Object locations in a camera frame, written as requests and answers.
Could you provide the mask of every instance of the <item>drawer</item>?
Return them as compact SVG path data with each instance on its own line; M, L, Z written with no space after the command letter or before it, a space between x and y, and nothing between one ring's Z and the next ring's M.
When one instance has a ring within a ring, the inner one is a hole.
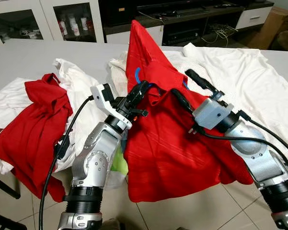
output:
M272 7L243 11L235 29L264 24Z
M147 28L148 33L154 39L156 44L159 46L162 45L162 38L163 38L163 25L154 26ZM129 44L130 39L130 31L117 33L117 34L110 34L106 36L107 43L112 44Z

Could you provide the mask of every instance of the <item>crumpled red shirt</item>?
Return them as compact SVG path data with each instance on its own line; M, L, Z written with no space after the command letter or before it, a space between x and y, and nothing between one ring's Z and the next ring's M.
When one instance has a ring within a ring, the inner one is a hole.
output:
M179 73L137 21L132 22L127 56L128 91L139 79L155 83L138 106L149 112L133 123L128 133L128 192L133 202L158 201L189 195L218 183L235 180L251 184L244 161L230 143L200 134L189 134L192 116L178 103L170 89L178 89L197 108L205 99L185 88L187 77ZM208 131L222 136L216 130Z
M33 103L0 133L0 159L14 166L12 173L38 198L54 157L54 145L72 114L66 90L58 82L53 73L26 82L25 90ZM60 180L51 177L48 191L56 202L62 202L65 189Z

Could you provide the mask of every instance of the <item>bottle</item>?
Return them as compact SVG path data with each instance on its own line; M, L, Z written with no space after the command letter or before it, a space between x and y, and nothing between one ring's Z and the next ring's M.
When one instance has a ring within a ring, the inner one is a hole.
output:
M86 17L81 18L82 28L83 30L88 30L87 24L86 24Z
M67 35L67 29L66 29L66 25L65 25L65 16L61 15L61 20L58 22L59 28L61 30L62 36L64 37L64 35Z
M35 32L30 32L29 34L30 39L37 39L36 33Z
M73 33L75 34L75 36L80 36L79 27L78 27L76 19L73 15L69 16L69 23L70 23L70 27L71 27Z
M90 19L90 16L87 12L84 13L84 17L86 18L86 27L90 32L93 32L94 27L92 24L92 20Z

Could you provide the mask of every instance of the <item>black cable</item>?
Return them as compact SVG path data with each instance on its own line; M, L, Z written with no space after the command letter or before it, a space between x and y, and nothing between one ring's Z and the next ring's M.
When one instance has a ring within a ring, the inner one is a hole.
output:
M144 16L146 16L146 17L152 19L152 20L155 20L155 21L159 21L159 22L161 22L161 23L165 26L165 22L164 22L162 19L153 18L153 17L151 17L151 16L149 16L149 15L147 15L147 14L141 12L141 11L138 11L138 12L139 12L141 15L144 15Z
M45 202L45 196L46 196L46 192L47 192L47 186L48 186L48 183L49 183L49 180L50 180L50 177L51 177L51 174L52 174L52 171L54 169L54 166L56 165L56 162L57 162L57 159L59 157L59 154L63 148L63 146L65 145L67 139L68 139L68 135L72 129L72 126L74 125L78 115L80 114L81 110L83 109L83 107L86 105L86 103L88 101L92 101L94 98L92 96L89 96L83 103L82 105L79 107L79 109L77 110L74 118L72 119L67 131L66 131L66 134L64 136L64 139L61 143L61 146L57 152L57 154L55 155L55 157L53 158L53 161L52 161L52 164L50 166L50 169L49 169L49 172L48 172L48 175L47 175L47 178L45 180L45 185L44 185L44 188L43 188L43 193L42 193L42 197L40 199L40 204L39 204L39 219L38 219L38 226L39 226L39 230L43 230L43 212L44 212L44 202Z
M266 140L262 140L262 139L258 139L258 138L235 138L235 137L213 136L213 135L207 134L201 128L197 128L196 131L198 133L200 133L201 135L206 136L207 138L212 138L212 139L219 139L219 140L250 140L250 141L256 141L256 142L264 143L264 144L269 145L270 147L272 147L282 157L283 161L288 166L288 159L286 158L286 156L275 145L273 145L272 143L270 143L270 142L268 142Z
M276 133L272 132L271 130L269 130L268 128L264 127L263 125L253 121L252 119L250 119L249 122L251 122L254 125L258 126L259 128L265 130L267 133L269 133L274 138L276 138L281 144L283 144L288 149L288 144L281 137L279 137Z

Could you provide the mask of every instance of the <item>tiled floor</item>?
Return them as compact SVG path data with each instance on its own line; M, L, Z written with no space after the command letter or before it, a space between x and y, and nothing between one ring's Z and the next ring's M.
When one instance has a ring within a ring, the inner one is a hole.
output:
M56 174L68 187L70 170ZM0 214L25 224L28 230L38 229L39 199L10 173L0 179L12 188L19 187L22 197L12 198L0 190ZM57 204L47 196L44 229L56 230L65 203ZM254 185L237 182L216 185L205 191L155 203L132 203L127 183L116 190L104 191L104 219L118 217L131 222L132 230L276 230L270 211Z

